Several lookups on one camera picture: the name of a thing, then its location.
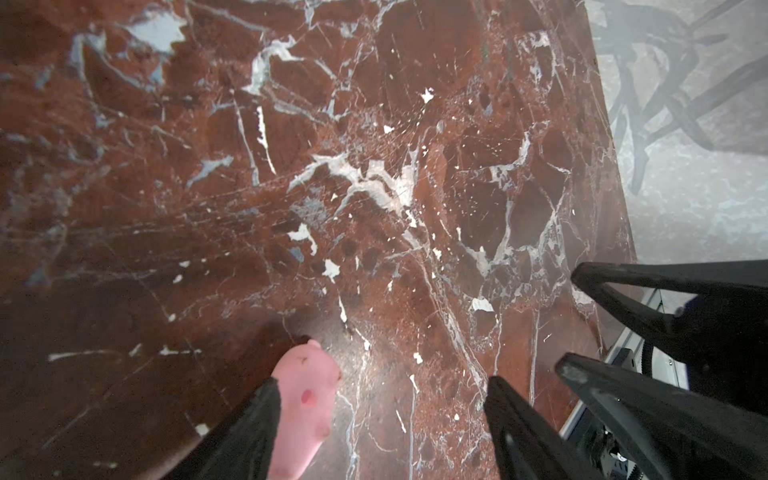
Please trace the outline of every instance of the pink object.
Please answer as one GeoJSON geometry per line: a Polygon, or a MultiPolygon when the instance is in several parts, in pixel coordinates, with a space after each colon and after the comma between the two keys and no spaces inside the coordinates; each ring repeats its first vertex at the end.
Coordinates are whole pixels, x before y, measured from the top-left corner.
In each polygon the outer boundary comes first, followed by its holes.
{"type": "Polygon", "coordinates": [[[272,371],[280,390],[280,424],[269,480],[295,480],[331,433],[341,370],[316,340],[288,350],[272,371]]]}

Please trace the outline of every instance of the marble tabletop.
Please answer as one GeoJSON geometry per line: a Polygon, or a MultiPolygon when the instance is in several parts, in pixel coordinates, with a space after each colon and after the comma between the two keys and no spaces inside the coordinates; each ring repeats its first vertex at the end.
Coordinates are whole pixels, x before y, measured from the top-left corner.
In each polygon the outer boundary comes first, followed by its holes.
{"type": "Polygon", "coordinates": [[[569,280],[634,245],[573,0],[0,7],[0,471],[158,478],[320,341],[303,476],[494,478],[505,377],[620,326],[569,280]]]}

